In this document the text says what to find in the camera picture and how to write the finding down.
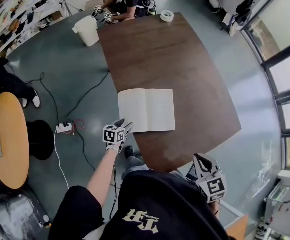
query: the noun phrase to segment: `wooden board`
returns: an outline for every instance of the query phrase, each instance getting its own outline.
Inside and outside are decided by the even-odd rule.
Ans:
[[[238,221],[226,229],[227,234],[236,240],[244,240],[248,221],[248,215],[241,217]]]
[[[176,131],[134,134],[151,169],[171,172],[241,130],[220,73],[180,13],[170,23],[148,16],[98,34],[117,92],[173,89]]]
[[[30,146],[22,106],[9,92],[0,94],[0,145],[0,180],[19,189],[29,173]]]

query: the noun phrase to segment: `round wooden table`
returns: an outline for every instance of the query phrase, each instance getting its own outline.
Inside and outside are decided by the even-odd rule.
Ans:
[[[0,145],[0,180],[11,189],[19,189],[29,173],[29,136],[23,108],[9,92],[0,94]]]

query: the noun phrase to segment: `metal pole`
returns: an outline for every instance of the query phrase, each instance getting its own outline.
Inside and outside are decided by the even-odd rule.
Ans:
[[[70,10],[70,8],[69,8],[69,6],[68,6],[66,0],[62,0],[62,1],[65,3],[65,7],[66,7],[66,9],[67,9],[67,11],[68,11],[68,13],[69,13],[69,16],[73,16],[73,14],[72,14],[72,12],[71,12],[71,10]]]

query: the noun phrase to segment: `notebook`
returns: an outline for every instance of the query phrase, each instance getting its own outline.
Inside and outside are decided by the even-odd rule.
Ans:
[[[129,89],[118,94],[119,117],[132,133],[175,131],[173,90]]]

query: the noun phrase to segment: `gray floor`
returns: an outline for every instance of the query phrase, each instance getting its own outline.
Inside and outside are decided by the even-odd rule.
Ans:
[[[218,160],[226,175],[228,193],[224,201],[249,214],[247,232],[250,232],[262,215],[263,198],[271,191],[281,167],[281,130],[266,76],[244,37],[240,33],[230,37],[220,31],[217,17],[202,1],[156,0],[156,3],[158,12],[170,10],[184,15],[207,48],[234,102],[242,130],[208,154]],[[25,81],[38,79],[45,72],[43,82],[56,99],[61,122],[81,95],[98,84],[108,70],[101,45],[86,47],[72,31],[74,24],[88,14],[82,12],[57,23],[9,56],[16,74]],[[24,110],[26,120],[45,120],[54,131],[57,119],[53,101],[39,82],[32,85],[40,95],[41,108],[35,109],[30,104]],[[102,128],[118,117],[117,92],[110,76],[70,116],[85,121],[86,129],[80,132],[85,138],[87,157],[94,166],[105,151]],[[136,145],[132,136],[129,142]],[[58,134],[56,145],[69,185],[86,186],[93,169],[83,157],[79,136]],[[124,163],[123,157],[116,161],[118,186]],[[180,170],[186,173],[188,168]],[[268,180],[269,184],[261,190]],[[46,161],[30,158],[28,183],[53,219],[67,191],[55,153]],[[103,208],[105,219],[109,218],[113,200],[111,186]],[[220,216],[225,226],[233,221],[225,209]]]

